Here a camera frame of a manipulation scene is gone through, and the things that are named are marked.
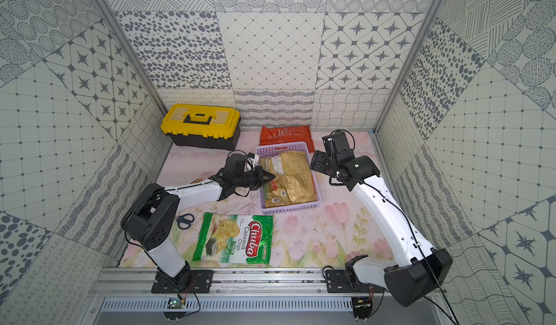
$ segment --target snack bag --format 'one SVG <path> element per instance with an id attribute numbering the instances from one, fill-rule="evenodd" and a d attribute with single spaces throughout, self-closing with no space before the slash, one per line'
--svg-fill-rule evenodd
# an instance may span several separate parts
<path id="1" fill-rule="evenodd" d="M 310 153 L 315 152 L 315 145 L 311 138 L 309 126 L 300 127 L 262 127 L 259 145 L 290 143 L 292 141 L 304 141 Z"/>
<path id="2" fill-rule="evenodd" d="M 272 216 L 205 213 L 193 261 L 269 263 Z"/>
<path id="3" fill-rule="evenodd" d="M 259 159 L 262 168 L 276 177 L 263 187 L 265 208 L 317 200 L 315 185 L 304 151 L 288 150 Z"/>

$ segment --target toolbox lid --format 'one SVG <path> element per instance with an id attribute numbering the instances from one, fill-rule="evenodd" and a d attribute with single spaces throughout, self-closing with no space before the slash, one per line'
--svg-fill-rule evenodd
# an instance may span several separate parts
<path id="1" fill-rule="evenodd" d="M 231 107 L 174 104 L 162 120 L 166 134 L 196 134 L 213 138 L 232 138 L 240 112 Z"/>

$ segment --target toolbox handle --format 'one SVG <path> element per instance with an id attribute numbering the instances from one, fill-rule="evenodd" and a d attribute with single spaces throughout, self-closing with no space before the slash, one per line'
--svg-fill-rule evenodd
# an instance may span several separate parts
<path id="1" fill-rule="evenodd" d="M 210 121 L 212 120 L 212 116 L 211 115 L 207 115 L 207 114 L 187 114 L 187 116 L 185 116 L 185 123 L 188 124 L 199 124 L 199 125 L 209 125 Z"/>

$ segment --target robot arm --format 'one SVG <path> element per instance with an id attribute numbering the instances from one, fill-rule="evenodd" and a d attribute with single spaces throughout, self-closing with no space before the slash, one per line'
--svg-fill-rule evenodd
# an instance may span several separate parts
<path id="1" fill-rule="evenodd" d="M 261 166 L 254 166 L 254 159 L 253 154 L 230 153 L 225 166 L 204 182 L 167 188 L 149 184 L 122 219 L 126 239 L 129 234 L 138 241 L 176 289 L 184 289 L 190 277 L 189 264 L 168 238 L 176 213 L 197 204 L 226 199 L 238 187 L 258 190 L 274 179 Z"/>
<path id="2" fill-rule="evenodd" d="M 326 153 L 315 151 L 310 168 L 330 176 L 331 185 L 344 185 L 365 205 L 384 233 L 394 262 L 380 262 L 367 255 L 345 264 L 348 285 L 375 284 L 387 287 L 403 306 L 428 294 L 444 281 L 452 264 L 445 249 L 434 246 L 399 209 L 380 171 L 367 156 L 355 157 L 344 133 L 323 137 Z M 247 155 L 231 154 L 210 180 L 182 187 L 163 188 L 149 184 L 122 219 L 124 232 L 139 241 L 149 257 L 176 289 L 190 278 L 189 264 L 168 239 L 177 211 L 200 203 L 218 201 L 235 193 L 237 187 L 257 190 L 274 175 L 253 167 Z"/>
<path id="3" fill-rule="evenodd" d="M 330 185 L 345 185 L 365 205 L 384 233 L 394 262 L 381 262 L 367 255 L 345 264 L 348 286 L 375 284 L 387 287 L 407 307 L 439 287 L 452 259 L 415 228 L 386 187 L 380 171 L 368 156 L 355 157 L 343 132 L 323 137 L 326 152 L 315 151 L 310 168 L 330 176 Z"/>

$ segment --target vented metal panel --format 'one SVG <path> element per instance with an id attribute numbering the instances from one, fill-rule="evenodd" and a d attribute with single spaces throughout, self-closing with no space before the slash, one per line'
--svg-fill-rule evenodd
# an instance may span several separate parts
<path id="1" fill-rule="evenodd" d="M 106 297 L 102 312 L 192 312 L 198 310 L 193 295 L 187 297 L 182 309 L 167 309 L 172 297 Z M 350 297 L 199 297 L 202 311 L 210 312 L 338 312 L 351 311 Z"/>

